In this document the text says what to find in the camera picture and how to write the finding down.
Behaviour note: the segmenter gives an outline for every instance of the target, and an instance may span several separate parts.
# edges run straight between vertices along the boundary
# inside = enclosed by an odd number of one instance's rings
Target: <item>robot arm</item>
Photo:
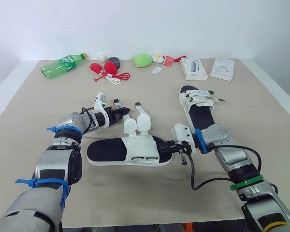
[[[0,232],[55,232],[61,226],[71,185],[82,177],[80,143],[83,134],[107,128],[130,110],[104,108],[106,96],[99,93],[93,108],[65,117],[48,148],[37,161],[31,180],[17,180],[31,189],[23,192],[0,219]]]
[[[176,124],[172,131],[174,141],[158,147],[160,154],[178,151],[185,165],[184,153],[195,154],[195,148],[198,148],[206,154],[214,149],[233,182],[230,189],[246,202],[242,211],[250,227],[256,232],[290,232],[290,211],[270,183],[260,175],[261,166],[256,169],[243,147],[232,138],[230,128],[214,124],[191,133],[188,127]]]
[[[234,183],[230,186],[231,190],[235,190],[239,198],[246,202],[242,211],[253,230],[270,231],[290,225],[289,209],[270,183],[260,175],[260,167],[256,169],[244,149],[232,147],[239,144],[232,138],[230,128],[214,124],[202,130],[197,137],[202,153],[206,151],[201,143],[215,150],[218,161]]]

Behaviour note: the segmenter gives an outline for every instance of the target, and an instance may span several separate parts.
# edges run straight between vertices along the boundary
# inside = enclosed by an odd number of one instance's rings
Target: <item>white string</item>
[[[105,76],[105,78],[111,82],[113,85],[121,85],[122,84],[122,80],[118,79],[118,78],[112,78],[109,76]]]

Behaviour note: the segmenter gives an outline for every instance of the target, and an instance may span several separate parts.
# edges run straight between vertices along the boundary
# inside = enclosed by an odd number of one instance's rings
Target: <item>black roll of tape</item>
[[[107,60],[113,62],[116,65],[116,68],[120,68],[120,61],[117,57],[109,57]]]

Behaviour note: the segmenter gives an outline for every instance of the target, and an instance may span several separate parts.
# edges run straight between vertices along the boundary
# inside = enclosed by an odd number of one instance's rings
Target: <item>green cable tie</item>
[[[230,189],[232,191],[234,191],[234,190],[237,190],[239,188],[245,187],[247,185],[251,185],[251,184],[253,184],[253,183],[257,182],[257,181],[260,181],[260,180],[263,180],[263,176],[262,175],[258,175],[258,176],[254,177],[254,178],[245,180],[245,181],[240,182],[238,184],[230,185]]]

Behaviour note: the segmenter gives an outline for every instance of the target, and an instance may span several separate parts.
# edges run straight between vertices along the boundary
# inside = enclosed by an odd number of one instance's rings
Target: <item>bottle cap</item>
[[[84,57],[84,59],[88,58],[86,53],[82,53],[81,55]]]

